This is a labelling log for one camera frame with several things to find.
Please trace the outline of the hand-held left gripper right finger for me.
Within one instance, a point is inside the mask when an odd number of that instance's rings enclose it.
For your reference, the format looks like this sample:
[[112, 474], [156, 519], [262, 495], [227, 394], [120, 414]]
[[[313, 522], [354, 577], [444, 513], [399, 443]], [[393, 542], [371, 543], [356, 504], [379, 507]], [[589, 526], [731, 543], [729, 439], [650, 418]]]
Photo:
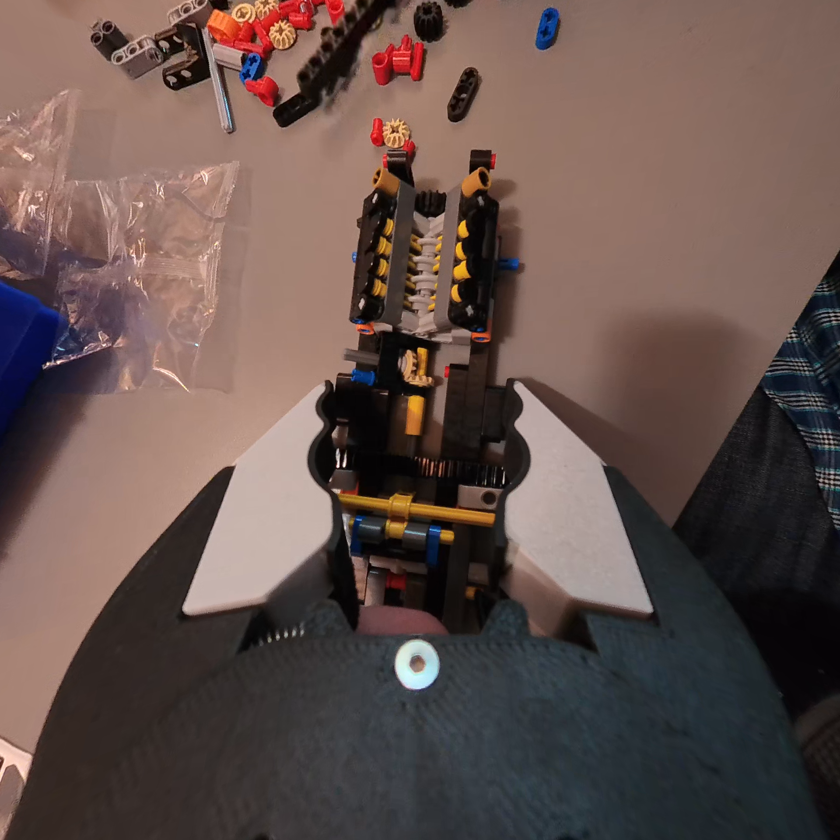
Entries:
[[605, 464], [525, 384], [512, 391], [528, 458], [505, 500], [501, 589], [540, 636], [562, 635], [582, 610], [648, 619], [653, 606]]

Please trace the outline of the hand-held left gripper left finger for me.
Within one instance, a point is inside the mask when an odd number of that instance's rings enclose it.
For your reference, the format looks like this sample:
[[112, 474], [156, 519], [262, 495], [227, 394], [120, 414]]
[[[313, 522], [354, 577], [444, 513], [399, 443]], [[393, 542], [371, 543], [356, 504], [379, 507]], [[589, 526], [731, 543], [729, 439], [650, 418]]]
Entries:
[[355, 627], [359, 601], [335, 470], [335, 392], [316, 385], [238, 458], [182, 609], [263, 607], [278, 627], [333, 597]]

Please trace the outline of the lego engine car model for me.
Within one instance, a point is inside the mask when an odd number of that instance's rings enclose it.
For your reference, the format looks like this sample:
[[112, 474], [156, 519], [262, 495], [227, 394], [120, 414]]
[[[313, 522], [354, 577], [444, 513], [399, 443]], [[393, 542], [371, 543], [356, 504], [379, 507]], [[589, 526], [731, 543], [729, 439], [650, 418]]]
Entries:
[[500, 205], [493, 150], [446, 192], [388, 152], [357, 220], [349, 321], [334, 383], [330, 488], [343, 506], [360, 604], [478, 632], [504, 598], [497, 507], [509, 478], [508, 391], [489, 378]]

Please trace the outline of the long black lego beam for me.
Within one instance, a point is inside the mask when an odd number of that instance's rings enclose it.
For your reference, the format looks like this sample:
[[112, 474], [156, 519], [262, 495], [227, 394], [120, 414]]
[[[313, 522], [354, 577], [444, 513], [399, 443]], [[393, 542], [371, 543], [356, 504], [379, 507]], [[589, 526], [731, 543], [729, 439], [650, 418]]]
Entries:
[[363, 39], [396, 1], [358, 1], [322, 32], [320, 46], [297, 73], [298, 92], [275, 106], [272, 116], [285, 129], [317, 109], [351, 74]]

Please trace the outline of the grey lego axle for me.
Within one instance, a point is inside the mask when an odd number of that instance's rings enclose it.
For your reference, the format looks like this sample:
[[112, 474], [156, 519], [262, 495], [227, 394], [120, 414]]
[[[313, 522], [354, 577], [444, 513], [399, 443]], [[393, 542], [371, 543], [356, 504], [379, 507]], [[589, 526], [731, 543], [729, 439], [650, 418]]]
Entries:
[[201, 29], [201, 35], [206, 50], [207, 64], [213, 86], [217, 116], [223, 131], [227, 134], [231, 134], [235, 131], [235, 122], [230, 109], [224, 74], [219, 69], [214, 57], [214, 40], [206, 27]]

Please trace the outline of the black three-hole lego liftarm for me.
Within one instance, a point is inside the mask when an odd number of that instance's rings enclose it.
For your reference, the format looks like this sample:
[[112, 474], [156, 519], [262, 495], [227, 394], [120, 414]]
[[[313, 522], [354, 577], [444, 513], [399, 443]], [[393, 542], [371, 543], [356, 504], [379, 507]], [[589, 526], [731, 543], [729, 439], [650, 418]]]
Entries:
[[480, 82], [481, 77], [477, 68], [468, 66], [463, 69], [447, 101], [446, 115], [450, 123], [462, 122], [469, 114]]

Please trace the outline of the grey three-hole lego liftarm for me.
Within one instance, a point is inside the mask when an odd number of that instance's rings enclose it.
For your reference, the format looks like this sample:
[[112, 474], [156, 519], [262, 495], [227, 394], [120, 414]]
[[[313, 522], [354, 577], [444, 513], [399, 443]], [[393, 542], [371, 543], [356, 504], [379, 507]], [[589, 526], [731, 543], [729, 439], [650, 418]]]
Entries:
[[146, 35], [116, 49], [111, 55], [110, 62], [130, 79], [136, 80], [161, 67], [164, 56], [155, 38]]

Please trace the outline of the pile of mixed lego pieces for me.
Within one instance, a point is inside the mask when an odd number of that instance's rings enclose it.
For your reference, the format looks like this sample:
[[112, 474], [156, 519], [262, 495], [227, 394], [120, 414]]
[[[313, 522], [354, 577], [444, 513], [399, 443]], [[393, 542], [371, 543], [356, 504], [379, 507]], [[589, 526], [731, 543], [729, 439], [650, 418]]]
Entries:
[[200, 34], [206, 27], [213, 38], [213, 47], [233, 50], [242, 84], [274, 110], [285, 100], [281, 100], [277, 84], [267, 74], [268, 58], [274, 52], [293, 47], [298, 34], [313, 27], [316, 6], [328, 9], [331, 25], [323, 32], [335, 25], [346, 7], [354, 3], [245, 2], [236, 10], [228, 11], [222, 2], [182, 2], [167, 16], [171, 27], [192, 23], [199, 28]]

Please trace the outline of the person's dark jeans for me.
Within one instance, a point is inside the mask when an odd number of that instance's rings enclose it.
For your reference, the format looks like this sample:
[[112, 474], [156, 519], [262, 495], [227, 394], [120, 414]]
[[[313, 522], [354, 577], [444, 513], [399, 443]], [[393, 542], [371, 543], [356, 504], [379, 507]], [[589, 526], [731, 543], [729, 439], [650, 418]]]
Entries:
[[808, 447], [760, 387], [674, 531], [749, 631], [791, 718], [838, 695], [838, 533]]

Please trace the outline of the large clear plastic bag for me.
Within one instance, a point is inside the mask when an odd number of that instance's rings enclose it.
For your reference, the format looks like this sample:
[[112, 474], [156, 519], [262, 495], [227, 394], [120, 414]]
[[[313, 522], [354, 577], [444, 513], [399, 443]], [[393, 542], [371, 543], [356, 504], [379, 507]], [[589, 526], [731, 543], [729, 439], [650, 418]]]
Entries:
[[86, 365], [101, 394], [194, 389], [239, 170], [65, 182], [47, 264], [60, 331], [46, 371]]

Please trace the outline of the person's plaid shirt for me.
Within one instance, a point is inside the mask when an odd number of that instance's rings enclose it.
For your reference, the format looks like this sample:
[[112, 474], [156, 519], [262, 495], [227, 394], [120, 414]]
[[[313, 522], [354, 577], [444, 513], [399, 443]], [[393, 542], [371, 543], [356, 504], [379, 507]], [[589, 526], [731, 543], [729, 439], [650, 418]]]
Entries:
[[839, 527], [839, 258], [835, 257], [774, 356], [764, 392], [809, 448], [829, 515]]

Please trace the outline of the blue box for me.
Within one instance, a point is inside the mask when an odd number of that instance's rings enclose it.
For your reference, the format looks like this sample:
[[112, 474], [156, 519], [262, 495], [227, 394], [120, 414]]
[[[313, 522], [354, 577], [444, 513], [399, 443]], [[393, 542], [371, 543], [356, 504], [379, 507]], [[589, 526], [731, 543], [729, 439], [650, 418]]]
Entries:
[[26, 292], [1, 283], [1, 435], [52, 357], [67, 321]]

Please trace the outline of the white slatted object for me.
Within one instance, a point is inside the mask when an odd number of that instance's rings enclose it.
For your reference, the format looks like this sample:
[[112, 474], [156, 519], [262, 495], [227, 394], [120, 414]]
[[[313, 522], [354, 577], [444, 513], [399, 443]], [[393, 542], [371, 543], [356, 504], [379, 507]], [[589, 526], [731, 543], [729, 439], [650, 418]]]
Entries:
[[1, 738], [1, 817], [9, 821], [22, 797], [32, 763], [31, 752]]

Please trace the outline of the small clear plastic bag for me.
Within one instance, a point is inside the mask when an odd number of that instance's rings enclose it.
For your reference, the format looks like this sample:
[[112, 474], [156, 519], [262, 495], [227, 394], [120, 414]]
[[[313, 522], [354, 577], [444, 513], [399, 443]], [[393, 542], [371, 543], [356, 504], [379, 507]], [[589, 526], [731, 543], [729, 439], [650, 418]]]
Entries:
[[1, 275], [42, 277], [77, 121], [80, 92], [64, 90], [1, 119]]

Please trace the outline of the black lego bracket piece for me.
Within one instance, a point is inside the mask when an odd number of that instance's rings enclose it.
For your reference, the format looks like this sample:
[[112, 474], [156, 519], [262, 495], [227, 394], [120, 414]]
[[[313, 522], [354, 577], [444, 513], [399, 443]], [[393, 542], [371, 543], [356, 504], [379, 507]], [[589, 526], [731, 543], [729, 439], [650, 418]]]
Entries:
[[163, 57], [163, 83], [170, 90], [181, 91], [210, 78], [207, 49], [195, 24], [176, 24], [153, 38]]

